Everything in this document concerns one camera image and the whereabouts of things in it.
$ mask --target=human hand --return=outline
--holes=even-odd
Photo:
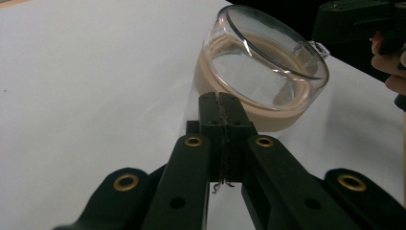
[[[372,53],[374,54],[371,64],[382,72],[390,74],[385,85],[394,92],[406,95],[406,51],[401,51],[388,55],[379,55],[378,51],[384,42],[384,38],[377,32],[372,42]]]

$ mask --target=black machine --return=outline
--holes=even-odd
[[[313,2],[322,6],[313,36],[334,56],[329,44],[368,40],[372,32],[389,28],[382,18],[404,25],[402,16],[392,17],[393,2],[322,2]],[[337,12],[334,5],[340,4],[343,8]],[[361,22],[367,24],[344,16],[346,10],[365,11]],[[337,17],[343,20],[330,27],[334,20],[326,18]],[[391,26],[384,34],[394,44],[387,47],[389,52],[399,50],[404,42],[399,40],[406,37],[397,28]],[[55,230],[206,229],[210,182],[242,184],[256,229],[406,229],[405,209],[365,175],[347,169],[331,170],[324,179],[311,175],[280,141],[257,133],[237,97],[208,93],[199,98],[199,120],[188,121],[186,135],[178,139],[166,165],[151,174],[130,168],[111,173],[79,219]]]

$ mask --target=hole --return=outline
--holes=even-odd
[[[185,144],[190,147],[197,147],[203,143],[203,140],[199,137],[190,137],[186,139]]]
[[[257,145],[262,146],[262,147],[271,147],[274,145],[271,139],[265,138],[265,137],[260,137],[256,140]]]
[[[320,204],[320,202],[317,201],[317,200],[314,199],[314,198],[307,198],[307,199],[305,199],[305,200],[304,200],[304,204],[305,204],[308,208],[311,208],[311,209],[314,209],[314,210],[319,210],[319,209],[322,208],[322,205]]]
[[[183,208],[186,204],[186,201],[182,197],[175,197],[170,201],[170,207],[172,209],[180,209]]]
[[[138,185],[139,178],[132,173],[123,174],[114,181],[113,187],[115,190],[125,192],[132,190]]]
[[[364,192],[367,189],[367,185],[358,177],[351,174],[340,174],[338,176],[338,182],[349,190],[355,192]]]

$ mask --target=white surface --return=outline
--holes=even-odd
[[[79,217],[105,177],[167,163],[189,113],[211,1],[32,0],[0,10],[0,229]],[[316,176],[348,168],[402,202],[396,94],[329,57],[330,82],[280,140]],[[208,229],[254,229],[239,189]]]

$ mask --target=dark background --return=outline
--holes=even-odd
[[[260,0],[227,0],[231,4],[244,5],[266,12],[277,18],[306,40],[312,40],[314,22],[317,16],[317,10],[320,5],[327,0],[278,0],[278,1],[260,1]],[[323,44],[330,54],[345,63],[359,69],[360,71],[371,75],[379,81],[385,81],[388,74],[382,73],[371,66],[373,57],[371,42],[366,39],[362,41]]]

